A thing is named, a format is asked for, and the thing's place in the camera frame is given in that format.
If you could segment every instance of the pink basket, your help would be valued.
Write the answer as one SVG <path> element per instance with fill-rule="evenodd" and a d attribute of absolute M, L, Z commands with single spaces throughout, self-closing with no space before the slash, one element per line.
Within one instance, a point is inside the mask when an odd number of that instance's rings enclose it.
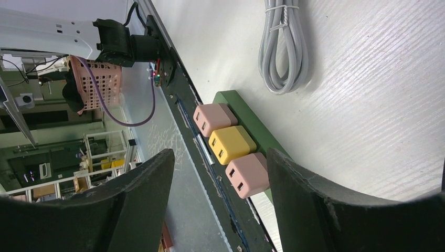
<path fill-rule="evenodd" d="M 105 104 L 118 105 L 122 68 L 109 63 L 94 62 L 93 60 L 87 60 L 87 62 L 96 78 Z M 83 64 L 76 57 L 71 57 L 71 67 L 76 80 L 77 91 L 83 100 L 83 110 L 100 108 L 96 89 Z"/>

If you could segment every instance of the gray cable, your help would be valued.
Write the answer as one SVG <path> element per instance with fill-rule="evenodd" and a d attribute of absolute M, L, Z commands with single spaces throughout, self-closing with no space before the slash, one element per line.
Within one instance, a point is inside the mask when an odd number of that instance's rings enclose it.
<path fill-rule="evenodd" d="M 298 6 L 298 0 L 264 0 L 266 9 L 280 5 Z M 266 87 L 275 95 L 283 95 L 295 91 L 302 84 L 307 83 L 309 70 L 308 50 L 301 29 L 298 9 L 287 8 L 287 23 L 285 23 L 284 8 L 271 9 L 266 12 L 266 24 L 258 59 L 258 67 Z M 280 77 L 277 72 L 276 55 L 278 45 L 278 29 L 271 31 L 272 27 L 281 26 L 285 45 L 289 55 L 289 67 Z"/>

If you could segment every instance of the blue edge strip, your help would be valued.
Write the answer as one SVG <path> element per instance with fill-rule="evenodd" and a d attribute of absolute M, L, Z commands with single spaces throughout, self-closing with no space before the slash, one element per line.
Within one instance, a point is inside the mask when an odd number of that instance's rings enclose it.
<path fill-rule="evenodd" d="M 185 110 L 185 107 L 184 107 L 184 104 L 182 103 L 182 100 L 178 97 L 178 95 L 176 95 L 176 98 L 178 100 L 179 106 L 181 107 L 182 113 L 184 113 L 184 115 L 185 115 L 184 117 L 187 120 L 188 127 L 192 130 L 194 138 L 197 138 L 199 133 L 197 133 L 195 128 L 193 127 L 192 121 L 191 121 L 187 111 Z M 199 144 L 197 144 L 197 145 L 198 145 L 199 150 L 201 151 L 201 153 L 205 153 L 205 150 L 202 149 L 202 146 L 200 146 Z M 247 252 L 250 252 L 249 245 L 247 243 L 246 237 L 244 236 L 244 233 L 243 233 L 241 227 L 239 226 L 239 223 L 238 223 L 237 219 L 235 218 L 234 211 L 233 211 L 232 207 L 230 206 L 229 201 L 227 200 L 227 196 L 226 196 L 226 194 L 223 191 L 223 187 L 221 186 L 219 180 L 216 178 L 217 176 L 216 176 L 215 171 L 213 170 L 213 167 L 211 166 L 211 164 L 208 163 L 207 159 L 203 159 L 203 160 L 206 163 L 206 165 L 207 165 L 207 167 L 208 167 L 208 169 L 210 171 L 210 174 L 212 176 L 212 180 L 215 182 L 219 194 L 221 195 L 221 197 L 224 200 L 224 204 L 226 205 L 227 209 L 229 210 L 230 218 L 233 220 L 233 222 L 235 224 L 235 227 L 236 227 L 236 230 L 238 232 L 238 235 L 240 236 L 240 238 L 242 240 L 242 244 L 246 248 Z"/>

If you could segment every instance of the yellow power adapter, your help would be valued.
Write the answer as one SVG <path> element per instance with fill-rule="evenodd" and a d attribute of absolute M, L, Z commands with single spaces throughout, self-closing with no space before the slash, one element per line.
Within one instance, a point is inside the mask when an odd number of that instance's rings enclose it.
<path fill-rule="evenodd" d="M 244 127 L 239 125 L 214 130 L 210 135 L 209 145 L 222 165 L 248 155 L 257 149 L 253 139 Z"/>

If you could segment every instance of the green power strip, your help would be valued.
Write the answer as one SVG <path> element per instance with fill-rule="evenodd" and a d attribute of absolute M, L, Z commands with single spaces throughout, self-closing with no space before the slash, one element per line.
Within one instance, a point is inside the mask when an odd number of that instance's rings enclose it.
<path fill-rule="evenodd" d="M 255 144 L 257 144 L 257 152 L 266 156 L 268 148 L 275 148 L 288 155 L 237 91 L 229 90 L 218 92 L 213 99 L 213 103 L 225 103 L 229 106 L 230 110 L 238 119 L 238 125 L 243 126 L 255 141 Z M 267 189 L 265 193 L 270 201 L 273 202 L 270 189 Z"/>

